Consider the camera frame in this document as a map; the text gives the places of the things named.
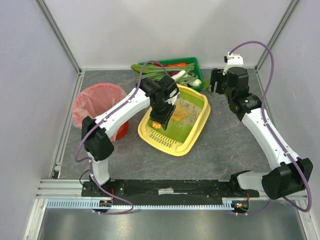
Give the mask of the green leafy vegetable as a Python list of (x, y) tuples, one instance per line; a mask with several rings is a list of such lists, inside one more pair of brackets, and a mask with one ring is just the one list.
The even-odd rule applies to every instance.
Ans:
[[(130, 68), (137, 72), (138, 74), (141, 72), (141, 69), (143, 67), (143, 64), (132, 64)], [(158, 67), (155, 66), (153, 63), (148, 63), (142, 70), (143, 75), (152, 74), (155, 72), (155, 70), (158, 70)]]

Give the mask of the purple onion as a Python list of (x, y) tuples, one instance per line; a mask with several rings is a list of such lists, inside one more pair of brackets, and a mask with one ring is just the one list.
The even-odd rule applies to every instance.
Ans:
[(179, 71), (172, 71), (171, 73), (170, 73), (170, 75), (171, 76), (174, 76), (174, 75), (176, 75), (176, 74), (178, 74), (179, 73)]

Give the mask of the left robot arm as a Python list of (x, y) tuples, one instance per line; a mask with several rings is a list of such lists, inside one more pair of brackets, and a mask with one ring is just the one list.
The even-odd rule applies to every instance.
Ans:
[(108, 157), (113, 153), (111, 137), (135, 114), (148, 107), (149, 118), (167, 129), (170, 118), (176, 108), (179, 96), (176, 82), (169, 76), (159, 81), (143, 78), (135, 88), (119, 103), (101, 115), (82, 121), (81, 143), (90, 161), (91, 177), (96, 185), (104, 185), (110, 180)]

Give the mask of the orange carrot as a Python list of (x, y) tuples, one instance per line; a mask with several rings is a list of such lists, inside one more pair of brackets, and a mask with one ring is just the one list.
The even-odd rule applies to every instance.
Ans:
[(175, 67), (187, 67), (188, 64), (185, 62), (180, 62), (180, 63), (173, 63), (173, 64), (168, 64), (167, 67), (170, 68), (175, 68)]

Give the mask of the green long beans bunch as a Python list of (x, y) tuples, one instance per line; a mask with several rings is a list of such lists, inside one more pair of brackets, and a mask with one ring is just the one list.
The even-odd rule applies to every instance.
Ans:
[(169, 75), (170, 77), (172, 77), (170, 75), (170, 73), (172, 71), (182, 71), (185, 70), (187, 72), (187, 77), (181, 79), (181, 81), (175, 81), (177, 84), (179, 85), (183, 85), (183, 86), (187, 86), (188, 83), (199, 79), (198, 75), (196, 75), (194, 73), (195, 70), (195, 64), (194, 63), (189, 63), (187, 64), (186, 67), (159, 67), (157, 66), (158, 70), (155, 70), (154, 73), (150, 73), (150, 74), (142, 74), (143, 77), (148, 77), (151, 78), (152, 80), (155, 81), (159, 81), (162, 77), (164, 77), (165, 75)]

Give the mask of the yellow green litter box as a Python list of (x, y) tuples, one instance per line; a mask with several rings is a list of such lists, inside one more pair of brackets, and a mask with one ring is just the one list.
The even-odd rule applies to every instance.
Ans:
[(167, 129), (152, 127), (151, 110), (142, 118), (138, 125), (138, 135), (155, 149), (172, 156), (186, 155), (198, 139), (211, 112), (205, 95), (186, 86), (179, 85), (180, 99), (187, 100), (201, 108), (201, 113), (194, 125), (181, 124), (171, 119)]

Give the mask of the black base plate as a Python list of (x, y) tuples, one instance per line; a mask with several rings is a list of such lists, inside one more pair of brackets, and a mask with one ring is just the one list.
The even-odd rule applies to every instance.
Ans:
[(193, 195), (214, 198), (258, 198), (257, 190), (234, 188), (230, 181), (216, 179), (112, 179), (102, 188), (118, 197), (135, 195)]

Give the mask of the green plastic crate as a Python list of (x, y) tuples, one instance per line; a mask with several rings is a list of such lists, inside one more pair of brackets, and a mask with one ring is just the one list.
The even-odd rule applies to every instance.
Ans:
[(204, 78), (196, 57), (158, 60), (148, 63), (142, 70), (142, 77), (159, 81), (165, 76), (165, 70), (175, 82), (200, 92)]

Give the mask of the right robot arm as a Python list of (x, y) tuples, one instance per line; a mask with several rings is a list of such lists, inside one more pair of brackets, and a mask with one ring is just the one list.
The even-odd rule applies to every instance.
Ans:
[(232, 67), (226, 74), (211, 70), (211, 90), (224, 95), (229, 109), (250, 130), (263, 150), (271, 168), (269, 173), (241, 171), (231, 176), (235, 188), (265, 192), (272, 199), (286, 197), (306, 189), (299, 172), (308, 180), (313, 170), (309, 158), (300, 158), (280, 136), (258, 96), (250, 93), (248, 71)]

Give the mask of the orange litter scoop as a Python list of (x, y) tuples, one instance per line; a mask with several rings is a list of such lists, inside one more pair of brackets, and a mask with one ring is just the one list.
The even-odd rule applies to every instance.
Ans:
[[(188, 112), (185, 111), (184, 109), (182, 109), (181, 107), (179, 106), (176, 106), (175, 107), (175, 110), (171, 116), (171, 119), (176, 121), (176, 122), (179, 122), (179, 121), (182, 121), (183, 119), (185, 119), (186, 117), (188, 116)], [(156, 121), (153, 121), (152, 122), (152, 127), (155, 128), (155, 129), (160, 129), (162, 127), (162, 125)]]

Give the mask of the white scallion stalk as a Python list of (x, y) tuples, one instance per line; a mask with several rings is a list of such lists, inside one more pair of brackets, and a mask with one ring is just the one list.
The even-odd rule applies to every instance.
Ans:
[(174, 79), (176, 82), (181, 81), (188, 76), (188, 73), (185, 70), (179, 71), (177, 74), (172, 75), (171, 78)]

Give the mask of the white radish with leaves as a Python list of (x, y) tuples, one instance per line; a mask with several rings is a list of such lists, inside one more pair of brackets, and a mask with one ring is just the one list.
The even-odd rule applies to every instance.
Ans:
[(187, 85), (197, 92), (204, 90), (209, 95), (213, 95), (213, 91), (211, 90), (211, 81), (209, 78), (205, 78), (203, 81), (197, 78), (196, 80), (189, 82)]

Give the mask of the cat litter pile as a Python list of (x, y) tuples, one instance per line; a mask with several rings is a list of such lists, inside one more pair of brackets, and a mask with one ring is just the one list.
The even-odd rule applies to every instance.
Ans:
[(183, 110), (188, 112), (188, 115), (185, 119), (178, 121), (178, 123), (184, 124), (184, 125), (190, 125), (190, 126), (194, 125), (202, 111), (202, 109), (196, 106), (194, 103), (182, 98), (179, 98), (175, 102), (175, 106), (179, 106)]

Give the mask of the red chili pepper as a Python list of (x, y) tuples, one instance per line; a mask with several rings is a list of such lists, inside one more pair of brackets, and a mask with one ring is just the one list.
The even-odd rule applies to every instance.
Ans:
[(153, 62), (153, 65), (155, 65), (155, 66), (157, 66), (157, 67), (164, 67), (164, 68), (169, 67), (169, 66), (166, 65), (166, 64), (162, 64), (162, 63), (159, 63), (159, 62), (156, 62), (156, 61)]

